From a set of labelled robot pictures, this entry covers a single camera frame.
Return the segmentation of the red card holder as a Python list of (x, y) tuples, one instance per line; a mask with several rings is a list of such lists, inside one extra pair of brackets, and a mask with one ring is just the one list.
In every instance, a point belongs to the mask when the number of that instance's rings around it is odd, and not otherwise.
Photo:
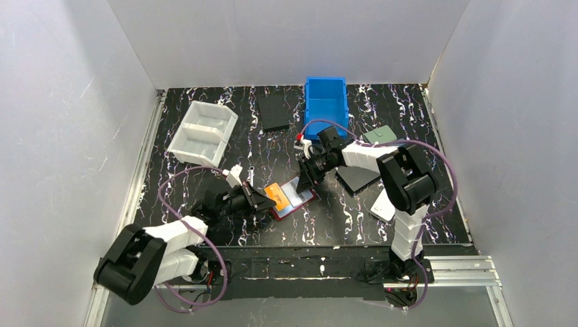
[(280, 185), (284, 193), (288, 196), (291, 205), (282, 211), (276, 211), (274, 207), (271, 209), (271, 212), (277, 221), (283, 220), (285, 217), (291, 215), (294, 211), (316, 198), (316, 193), (311, 189), (298, 193), (296, 191), (298, 180), (299, 178), (296, 176)]

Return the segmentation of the orange credit card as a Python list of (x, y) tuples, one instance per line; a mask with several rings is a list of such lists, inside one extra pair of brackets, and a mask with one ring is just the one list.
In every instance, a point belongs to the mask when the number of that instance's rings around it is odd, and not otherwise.
[(267, 197), (275, 202), (274, 209), (282, 211), (291, 205), (288, 196), (278, 183), (273, 183), (264, 188)]

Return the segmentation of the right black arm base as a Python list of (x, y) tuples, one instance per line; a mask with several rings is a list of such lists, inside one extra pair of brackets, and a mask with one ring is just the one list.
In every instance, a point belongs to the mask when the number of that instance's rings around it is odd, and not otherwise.
[(403, 262), (398, 259), (366, 260), (356, 279), (362, 283), (384, 286), (389, 305), (405, 310), (415, 307), (423, 297), (419, 294), (419, 287), (435, 282), (431, 262), (422, 257)]

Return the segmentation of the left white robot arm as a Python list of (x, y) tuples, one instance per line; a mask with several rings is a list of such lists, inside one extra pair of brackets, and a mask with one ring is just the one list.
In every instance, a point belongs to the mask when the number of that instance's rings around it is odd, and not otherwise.
[(229, 191), (209, 189), (188, 216), (153, 227), (125, 226), (99, 259), (93, 280), (129, 305), (143, 301), (163, 282), (194, 273), (198, 257), (188, 248), (205, 241), (211, 225), (224, 218), (267, 211), (275, 201), (246, 182)]

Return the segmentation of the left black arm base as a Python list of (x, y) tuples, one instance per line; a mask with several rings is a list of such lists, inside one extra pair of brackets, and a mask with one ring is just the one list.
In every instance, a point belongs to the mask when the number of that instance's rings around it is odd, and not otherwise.
[(206, 289), (212, 292), (217, 277), (223, 276), (219, 264), (211, 264), (208, 260), (200, 263), (194, 254), (169, 255), (162, 260), (153, 285), (167, 288), (169, 284), (180, 292)]

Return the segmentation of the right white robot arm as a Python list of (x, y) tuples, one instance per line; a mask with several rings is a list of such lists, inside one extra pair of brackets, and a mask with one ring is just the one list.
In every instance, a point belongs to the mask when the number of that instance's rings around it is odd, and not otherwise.
[(311, 152), (304, 135), (296, 138), (303, 153), (298, 158), (297, 192), (320, 184), (325, 174), (338, 167), (371, 170), (380, 175), (389, 202), (395, 209), (395, 233), (390, 261), (403, 267), (422, 262), (424, 220), (439, 183), (422, 160), (419, 147), (395, 141), (391, 145), (368, 144), (342, 138), (333, 126), (318, 133), (322, 150)]

